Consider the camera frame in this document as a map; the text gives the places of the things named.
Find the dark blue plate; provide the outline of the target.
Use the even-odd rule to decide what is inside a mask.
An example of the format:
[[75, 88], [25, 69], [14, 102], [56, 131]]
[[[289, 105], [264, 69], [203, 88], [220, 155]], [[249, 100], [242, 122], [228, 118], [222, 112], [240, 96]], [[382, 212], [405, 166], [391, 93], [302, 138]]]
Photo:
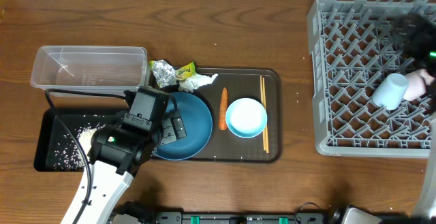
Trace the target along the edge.
[[154, 155], [162, 159], [180, 161], [198, 154], [208, 143], [213, 132], [213, 120], [208, 106], [191, 93], [174, 92], [186, 136], [176, 142], [159, 146]]

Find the pale pink cup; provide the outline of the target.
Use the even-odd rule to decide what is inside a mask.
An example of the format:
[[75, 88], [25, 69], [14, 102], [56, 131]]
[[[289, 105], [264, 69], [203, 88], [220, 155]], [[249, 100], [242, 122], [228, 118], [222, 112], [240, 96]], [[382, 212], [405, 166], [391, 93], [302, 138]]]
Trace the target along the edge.
[[435, 78], [425, 69], [413, 71], [406, 74], [405, 77], [407, 78], [408, 86], [403, 99], [407, 101], [413, 101], [425, 94], [426, 87], [435, 81]]

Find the light blue cup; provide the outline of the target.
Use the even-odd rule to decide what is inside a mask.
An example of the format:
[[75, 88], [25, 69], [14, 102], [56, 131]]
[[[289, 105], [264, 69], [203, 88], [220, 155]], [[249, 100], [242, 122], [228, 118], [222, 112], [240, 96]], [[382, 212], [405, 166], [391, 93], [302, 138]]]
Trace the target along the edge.
[[408, 87], [408, 80], [402, 74], [389, 74], [372, 94], [377, 107], [395, 110], [403, 100]]

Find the light blue saucer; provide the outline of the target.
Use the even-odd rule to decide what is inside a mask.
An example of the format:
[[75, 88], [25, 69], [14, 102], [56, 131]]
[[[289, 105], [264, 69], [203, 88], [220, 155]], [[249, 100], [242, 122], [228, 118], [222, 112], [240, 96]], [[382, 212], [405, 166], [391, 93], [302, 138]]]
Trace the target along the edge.
[[252, 98], [240, 98], [233, 101], [226, 112], [225, 121], [228, 129], [244, 139], [261, 134], [261, 103]]

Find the pile of white rice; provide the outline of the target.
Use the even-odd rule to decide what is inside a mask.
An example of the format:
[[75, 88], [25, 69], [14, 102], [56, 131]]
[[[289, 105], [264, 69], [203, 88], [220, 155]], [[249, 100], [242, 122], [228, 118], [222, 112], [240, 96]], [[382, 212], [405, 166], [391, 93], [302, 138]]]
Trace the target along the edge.
[[[66, 114], [64, 121], [70, 128], [72, 135], [88, 153], [91, 149], [92, 135], [112, 120], [108, 115]], [[73, 137], [62, 126], [56, 117], [52, 126], [46, 167], [52, 171], [80, 172], [84, 169], [84, 162], [79, 148]]]

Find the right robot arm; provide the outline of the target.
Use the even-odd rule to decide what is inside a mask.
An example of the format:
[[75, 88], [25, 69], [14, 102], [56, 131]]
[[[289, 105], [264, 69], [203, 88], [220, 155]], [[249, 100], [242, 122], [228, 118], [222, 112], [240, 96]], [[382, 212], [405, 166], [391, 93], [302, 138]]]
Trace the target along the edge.
[[327, 223], [414, 224], [435, 222], [435, 23], [419, 14], [398, 17], [392, 28], [393, 41], [403, 43], [403, 52], [414, 58], [416, 71], [407, 74], [408, 87], [404, 98], [413, 100], [428, 95], [431, 102], [432, 145], [426, 174], [414, 214], [377, 217], [353, 206], [340, 206], [332, 211]]

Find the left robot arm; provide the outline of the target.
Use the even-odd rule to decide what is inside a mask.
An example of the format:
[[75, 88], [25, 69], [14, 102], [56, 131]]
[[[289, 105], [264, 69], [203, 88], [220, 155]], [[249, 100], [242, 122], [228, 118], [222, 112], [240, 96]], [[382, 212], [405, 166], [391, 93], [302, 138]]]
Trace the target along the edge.
[[130, 187], [142, 164], [161, 147], [187, 137], [179, 110], [164, 116], [153, 130], [106, 125], [89, 140], [85, 170], [62, 223], [153, 223], [155, 214], [140, 204], [116, 204]]

